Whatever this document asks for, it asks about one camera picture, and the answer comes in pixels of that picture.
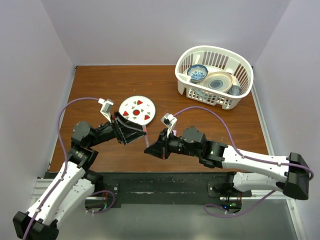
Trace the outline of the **red pen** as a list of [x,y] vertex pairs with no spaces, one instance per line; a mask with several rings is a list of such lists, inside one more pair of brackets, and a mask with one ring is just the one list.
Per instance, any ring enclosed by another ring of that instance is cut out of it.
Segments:
[[145,144],[146,144],[146,148],[148,148],[150,146],[149,144],[149,138],[147,135],[144,136],[145,137]]

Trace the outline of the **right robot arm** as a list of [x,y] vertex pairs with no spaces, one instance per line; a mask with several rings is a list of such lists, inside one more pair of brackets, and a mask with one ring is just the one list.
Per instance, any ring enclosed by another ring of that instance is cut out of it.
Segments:
[[222,142],[210,141],[195,127],[175,136],[164,129],[156,142],[144,151],[159,159],[170,154],[196,157],[207,168],[238,169],[233,179],[223,183],[230,197],[238,192],[270,190],[282,192],[296,200],[308,200],[310,172],[304,158],[291,152],[289,156],[264,155],[239,150]]

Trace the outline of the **pink red pen cap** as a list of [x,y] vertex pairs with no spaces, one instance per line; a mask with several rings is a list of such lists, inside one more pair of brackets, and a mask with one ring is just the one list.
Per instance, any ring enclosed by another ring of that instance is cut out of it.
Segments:
[[145,132],[145,134],[147,134],[147,127],[145,125],[142,126],[143,131]]

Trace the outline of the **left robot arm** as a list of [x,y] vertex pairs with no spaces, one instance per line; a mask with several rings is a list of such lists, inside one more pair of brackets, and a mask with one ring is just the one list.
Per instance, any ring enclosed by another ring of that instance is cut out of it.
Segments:
[[13,225],[22,240],[55,240],[64,219],[85,198],[99,196],[103,177],[90,170],[98,152],[92,147],[112,139],[129,144],[146,135],[143,127],[115,112],[109,120],[94,128],[81,121],[73,128],[71,148],[56,177],[41,197],[26,211],[17,212]]

